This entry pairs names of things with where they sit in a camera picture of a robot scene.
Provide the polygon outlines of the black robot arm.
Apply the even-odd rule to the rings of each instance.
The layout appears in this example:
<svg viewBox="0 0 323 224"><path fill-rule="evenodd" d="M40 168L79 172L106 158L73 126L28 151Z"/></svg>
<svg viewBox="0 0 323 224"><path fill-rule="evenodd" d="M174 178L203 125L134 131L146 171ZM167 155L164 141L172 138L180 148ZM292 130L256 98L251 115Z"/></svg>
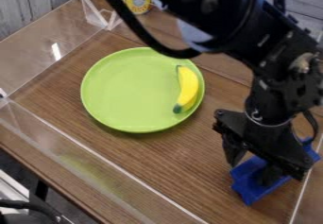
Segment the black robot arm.
<svg viewBox="0 0 323 224"><path fill-rule="evenodd" d="M106 1L160 54L191 59L203 53L224 53L250 68L254 79L243 111L215 112L226 160L238 164L247 152L264 159L262 185L284 176L303 179L314 158L291 120L323 105L323 50L310 31L287 15L286 0L154 0L178 20L190 45L182 50L152 37L123 0Z"/></svg>

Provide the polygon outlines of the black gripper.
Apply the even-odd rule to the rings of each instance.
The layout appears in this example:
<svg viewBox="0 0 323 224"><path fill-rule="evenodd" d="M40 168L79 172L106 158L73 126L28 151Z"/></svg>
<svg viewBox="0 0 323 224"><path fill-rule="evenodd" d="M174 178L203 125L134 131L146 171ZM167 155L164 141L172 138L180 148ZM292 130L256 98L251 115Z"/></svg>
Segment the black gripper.
<svg viewBox="0 0 323 224"><path fill-rule="evenodd" d="M226 161L235 167L247 151L268 164L260 171L256 183L268 187L284 177L300 181L314 166L314 159L306 148L312 138L302 140L291 123L266 127L255 123L244 112L226 109L215 111L214 130L222 136Z"/></svg>

